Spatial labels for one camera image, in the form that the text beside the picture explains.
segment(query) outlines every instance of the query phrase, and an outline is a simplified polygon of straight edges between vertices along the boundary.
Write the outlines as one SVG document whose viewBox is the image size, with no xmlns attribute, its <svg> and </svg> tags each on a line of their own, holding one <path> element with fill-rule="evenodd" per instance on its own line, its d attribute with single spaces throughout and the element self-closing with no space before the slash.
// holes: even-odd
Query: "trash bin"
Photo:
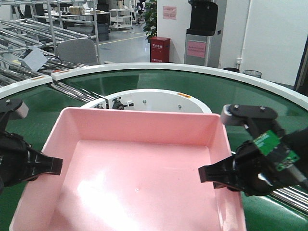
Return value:
<svg viewBox="0 0 308 231">
<path fill-rule="evenodd" d="M 226 71 L 233 71 L 233 72 L 240 72 L 240 70 L 239 69 L 237 69 L 237 68 L 234 68 L 234 67 L 226 67 L 226 68 L 224 68 L 224 70 L 226 70 Z"/>
<path fill-rule="evenodd" d="M 256 78 L 261 78 L 261 76 L 262 76 L 262 72 L 254 71 L 254 70 L 244 70 L 243 74 L 253 76 L 253 77 L 256 77 Z"/>
<path fill-rule="evenodd" d="M 98 40 L 109 40 L 108 24 L 97 24 Z"/>
</svg>

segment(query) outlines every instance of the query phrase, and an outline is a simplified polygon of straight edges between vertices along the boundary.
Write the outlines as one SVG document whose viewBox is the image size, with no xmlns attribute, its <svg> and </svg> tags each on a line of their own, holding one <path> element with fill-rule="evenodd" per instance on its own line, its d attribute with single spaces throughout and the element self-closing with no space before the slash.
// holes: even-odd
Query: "person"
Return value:
<svg viewBox="0 0 308 231">
<path fill-rule="evenodd" d="M 138 14 L 139 14 L 139 17 L 136 20 L 137 25 L 140 24 L 140 20 L 144 12 L 144 7 L 145 7 L 145 0 L 139 0 L 139 2 L 137 2 L 137 9 L 138 9 Z"/>
</svg>

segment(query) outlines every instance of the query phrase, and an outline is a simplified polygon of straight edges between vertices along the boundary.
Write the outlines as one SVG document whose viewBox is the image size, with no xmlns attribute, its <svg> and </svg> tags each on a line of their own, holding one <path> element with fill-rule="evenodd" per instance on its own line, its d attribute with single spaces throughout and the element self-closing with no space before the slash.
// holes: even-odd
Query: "white cart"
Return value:
<svg viewBox="0 0 308 231">
<path fill-rule="evenodd" d="M 130 9 L 112 9 L 110 12 L 110 28 L 132 28 Z"/>
</svg>

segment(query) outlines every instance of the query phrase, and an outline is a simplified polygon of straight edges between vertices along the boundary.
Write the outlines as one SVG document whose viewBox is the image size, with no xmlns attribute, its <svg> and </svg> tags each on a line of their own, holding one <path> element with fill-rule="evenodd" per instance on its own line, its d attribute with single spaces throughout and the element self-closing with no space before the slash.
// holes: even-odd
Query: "pink plastic tray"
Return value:
<svg viewBox="0 0 308 231">
<path fill-rule="evenodd" d="M 216 114 L 64 109 L 45 146 L 61 176 L 29 182 L 11 231 L 244 231 L 240 194 L 200 183 L 230 153 Z"/>
</svg>

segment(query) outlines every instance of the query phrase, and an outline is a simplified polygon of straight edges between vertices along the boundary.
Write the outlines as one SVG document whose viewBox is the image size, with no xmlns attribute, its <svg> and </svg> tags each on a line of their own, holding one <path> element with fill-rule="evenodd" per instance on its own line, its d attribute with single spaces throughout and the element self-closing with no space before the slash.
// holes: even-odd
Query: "green conveyor belt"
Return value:
<svg viewBox="0 0 308 231">
<path fill-rule="evenodd" d="M 133 89 L 165 89 L 183 92 L 203 101 L 214 113 L 220 114 L 225 104 L 249 104 L 272 107 L 278 122 L 287 133 L 308 126 L 308 112 L 280 96 L 238 81 L 199 73 L 171 70 L 124 70 L 88 74 L 62 82 L 83 87 L 101 95 Z M 22 98 L 29 107 L 28 117 L 10 121 L 7 130 L 25 137 L 34 148 L 41 149 L 60 111 L 82 103 L 41 86 L 11 98 Z M 251 139 L 241 127 L 227 127 L 231 149 Z M 0 196 L 0 231 L 7 231 L 24 184 L 4 190 Z M 304 215 L 270 196 L 243 195 L 248 231 L 307 231 L 308 215 Z"/>
</svg>

